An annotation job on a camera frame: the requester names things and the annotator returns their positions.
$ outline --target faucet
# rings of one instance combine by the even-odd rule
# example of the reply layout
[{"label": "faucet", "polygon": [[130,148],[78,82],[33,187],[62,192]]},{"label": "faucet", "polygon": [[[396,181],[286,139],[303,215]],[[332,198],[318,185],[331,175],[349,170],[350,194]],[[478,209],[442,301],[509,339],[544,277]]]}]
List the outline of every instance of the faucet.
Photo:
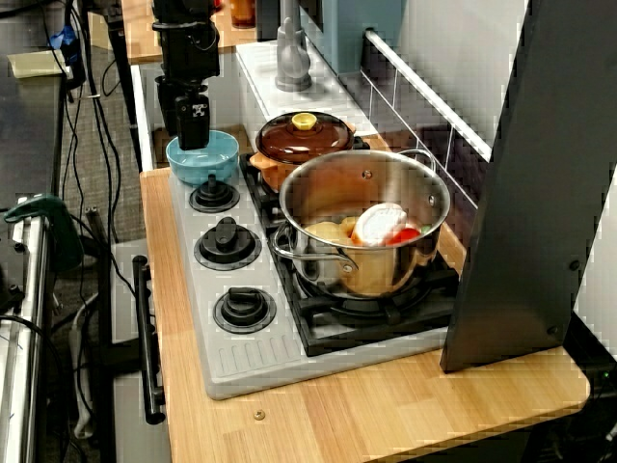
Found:
[{"label": "faucet", "polygon": [[311,85],[310,57],[300,25],[298,0],[282,0],[281,27],[277,33],[276,85],[284,92],[300,92]]}]

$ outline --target red vegetable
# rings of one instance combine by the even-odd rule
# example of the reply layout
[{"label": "red vegetable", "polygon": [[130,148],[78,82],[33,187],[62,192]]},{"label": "red vegetable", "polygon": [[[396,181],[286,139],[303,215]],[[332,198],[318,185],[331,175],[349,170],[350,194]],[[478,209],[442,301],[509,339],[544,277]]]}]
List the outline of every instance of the red vegetable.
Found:
[{"label": "red vegetable", "polygon": [[420,232],[416,229],[408,227],[407,229],[403,229],[402,231],[400,231],[393,239],[388,241],[388,245],[404,243],[405,241],[414,239],[417,236],[420,236]]}]

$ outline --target oven door handle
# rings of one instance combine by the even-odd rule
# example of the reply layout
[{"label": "oven door handle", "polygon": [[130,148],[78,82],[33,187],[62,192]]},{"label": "oven door handle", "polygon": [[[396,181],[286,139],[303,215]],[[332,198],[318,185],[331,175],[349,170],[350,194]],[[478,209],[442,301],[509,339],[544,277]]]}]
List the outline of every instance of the oven door handle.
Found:
[{"label": "oven door handle", "polygon": [[161,411],[161,406],[165,404],[165,395],[163,387],[158,386],[156,381],[159,355],[154,325],[150,323],[148,280],[150,280],[148,259],[144,256],[136,256],[133,258],[133,282],[139,332],[139,356],[144,386],[144,408],[146,422],[159,424],[165,420],[165,414]]}]

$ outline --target pot lid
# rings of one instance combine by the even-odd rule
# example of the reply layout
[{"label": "pot lid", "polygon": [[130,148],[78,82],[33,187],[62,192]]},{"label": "pot lid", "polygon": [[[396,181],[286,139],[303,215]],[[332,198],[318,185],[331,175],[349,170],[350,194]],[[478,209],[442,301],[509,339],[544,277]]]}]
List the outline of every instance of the pot lid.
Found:
[{"label": "pot lid", "polygon": [[288,113],[265,124],[257,150],[275,161],[302,164],[322,154],[349,150],[354,134],[340,119],[324,113]]}]

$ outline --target toy stove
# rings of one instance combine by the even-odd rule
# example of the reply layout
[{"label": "toy stove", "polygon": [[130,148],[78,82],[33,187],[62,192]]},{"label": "toy stove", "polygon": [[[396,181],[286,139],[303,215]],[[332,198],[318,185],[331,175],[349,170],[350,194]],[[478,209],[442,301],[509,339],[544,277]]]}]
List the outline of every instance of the toy stove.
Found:
[{"label": "toy stove", "polygon": [[439,257],[390,298],[337,299],[270,252],[278,195],[240,156],[226,183],[170,176],[201,370],[214,399],[441,348],[458,275]]}]

